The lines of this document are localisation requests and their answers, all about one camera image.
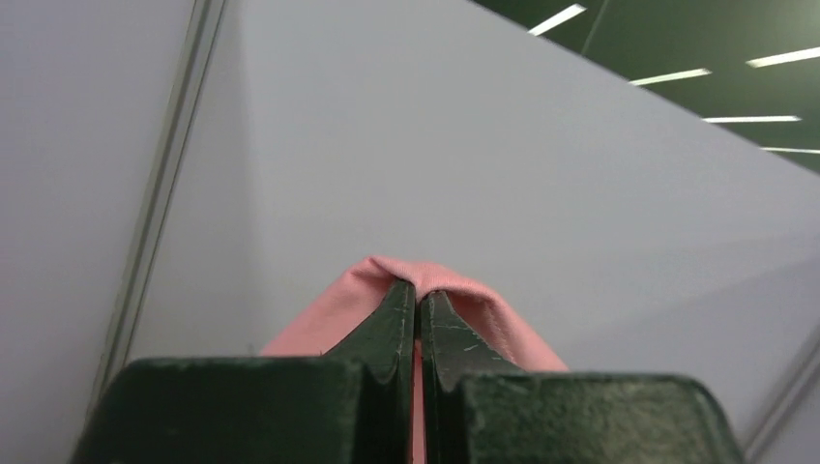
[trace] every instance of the metal frame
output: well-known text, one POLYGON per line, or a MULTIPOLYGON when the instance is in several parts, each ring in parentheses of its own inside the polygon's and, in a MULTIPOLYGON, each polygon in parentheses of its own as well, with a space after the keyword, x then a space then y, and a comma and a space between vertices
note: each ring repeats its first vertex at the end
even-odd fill
MULTIPOLYGON (((165 112, 156 160, 149 178, 139 220, 129 251, 128 264, 117 296, 100 367, 94 382, 89 413, 105 386, 128 360, 134 330, 149 282, 162 226, 170 206, 185 144, 193 122, 200 89, 205 78, 226 0, 195 0, 188 33, 165 112)), ((604 0, 590 31, 595 33, 609 3, 604 0)), ((586 52, 589 38, 581 54, 586 52)), ((798 355, 774 393, 760 408, 755 425, 743 440, 750 464, 758 461, 769 444, 799 408, 820 378, 820 326, 798 355)))
POLYGON ((108 328, 104 351, 94 380, 90 414, 113 376, 123 368, 131 348, 145 289, 160 244, 171 193, 179 173, 185 144, 208 62, 219 30, 225 0, 195 0, 190 14, 168 108, 162 124, 154 166, 143 197, 128 262, 108 328))

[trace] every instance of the fluorescent light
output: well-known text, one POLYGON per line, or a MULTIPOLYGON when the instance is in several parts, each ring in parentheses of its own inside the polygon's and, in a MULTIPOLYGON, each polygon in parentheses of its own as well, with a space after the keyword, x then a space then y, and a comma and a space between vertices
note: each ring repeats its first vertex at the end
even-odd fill
POLYGON ((760 147, 767 152, 781 152, 781 153, 810 153, 812 155, 820 155, 820 150, 808 150, 807 148, 778 148, 778 147, 760 147))
POLYGON ((732 118, 703 118, 707 123, 793 123, 801 121, 797 116, 741 116, 732 118))
POLYGON ((561 24, 563 22, 567 22, 570 19, 572 19, 572 18, 574 18, 574 17, 576 17, 576 16, 578 16, 578 15, 580 15, 580 14, 586 12, 586 11, 587 11, 586 8, 578 5, 577 3, 574 4, 574 5, 570 5, 570 6, 566 7, 563 11, 558 13, 557 15, 549 18, 548 20, 542 22, 538 26, 530 29, 530 34, 532 34, 534 36, 539 36, 539 35, 543 34, 544 32, 546 32, 546 31, 552 29, 553 27, 557 26, 558 24, 561 24))
POLYGON ((632 84, 632 85, 649 85, 649 84, 655 84, 657 82, 666 82, 667 80, 679 80, 679 79, 689 79, 691 77, 700 77, 701 75, 709 75, 711 73, 712 72, 707 70, 706 68, 701 68, 699 70, 674 72, 672 74, 661 74, 661 75, 656 75, 654 77, 645 77, 643 79, 631 80, 630 84, 632 84))
POLYGON ((748 60, 746 63, 753 68, 763 68, 764 66, 781 65, 783 63, 808 60, 810 58, 820 58, 820 46, 806 50, 792 51, 780 55, 748 60))

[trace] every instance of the pink fabric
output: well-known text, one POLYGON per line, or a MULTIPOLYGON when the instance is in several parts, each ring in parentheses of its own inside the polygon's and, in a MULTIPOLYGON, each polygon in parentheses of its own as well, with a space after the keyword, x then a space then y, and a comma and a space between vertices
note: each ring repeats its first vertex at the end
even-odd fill
MULTIPOLYGON (((393 279, 416 286, 420 300, 447 290, 455 311, 496 351, 526 370, 567 370, 564 363, 500 295, 435 263, 370 256, 349 268, 263 350, 263 356, 321 355, 355 329, 379 305, 393 279)), ((421 350, 415 353, 413 461, 425 462, 421 350)))

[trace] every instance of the ceiling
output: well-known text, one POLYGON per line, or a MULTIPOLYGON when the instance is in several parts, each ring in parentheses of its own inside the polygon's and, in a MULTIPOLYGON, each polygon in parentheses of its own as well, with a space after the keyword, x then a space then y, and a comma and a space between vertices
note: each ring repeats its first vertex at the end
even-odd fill
MULTIPOLYGON (((820 58, 753 68, 747 60, 820 46, 817 0, 475 0, 527 30, 573 4, 581 14, 541 34, 697 115, 795 115, 721 124, 761 147, 820 150, 820 58)), ((820 174, 820 153, 777 153, 820 174)))

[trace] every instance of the light strip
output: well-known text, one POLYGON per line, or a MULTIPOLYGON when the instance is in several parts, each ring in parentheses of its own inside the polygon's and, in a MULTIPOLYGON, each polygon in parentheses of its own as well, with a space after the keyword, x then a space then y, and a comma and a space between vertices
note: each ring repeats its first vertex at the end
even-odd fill
POLYGON ((630 84, 632 85, 649 85, 655 84, 658 82, 666 82, 668 80, 680 80, 680 79, 689 79, 692 77, 700 77, 701 75, 709 75, 712 72, 707 70, 706 68, 701 68, 699 70, 689 70, 689 71, 681 71, 681 72, 674 72, 672 74, 661 74, 656 75, 654 77, 645 77, 643 79, 631 80, 630 84))
POLYGON ((783 63, 808 60, 811 58, 820 58, 820 46, 816 48, 808 48, 806 50, 792 51, 780 55, 748 60, 746 63, 753 68, 763 68, 764 66, 782 65, 783 63))
POLYGON ((740 116, 731 118, 703 118, 707 123, 794 123, 802 121, 797 116, 740 116))
POLYGON ((570 5, 570 6, 566 7, 560 13, 556 14, 553 17, 550 17, 549 19, 542 22, 538 26, 530 29, 530 34, 532 34, 534 36, 539 36, 539 35, 543 34, 544 32, 546 32, 546 31, 552 29, 553 27, 557 26, 558 24, 561 24, 563 22, 567 22, 570 19, 572 19, 572 18, 574 18, 574 17, 576 17, 576 16, 578 16, 578 15, 580 15, 580 14, 586 12, 586 11, 587 11, 586 8, 578 5, 577 3, 574 4, 574 5, 570 5))
POLYGON ((809 150, 808 148, 778 148, 778 147, 760 147, 767 152, 780 153, 809 153, 812 155, 820 155, 820 150, 809 150))

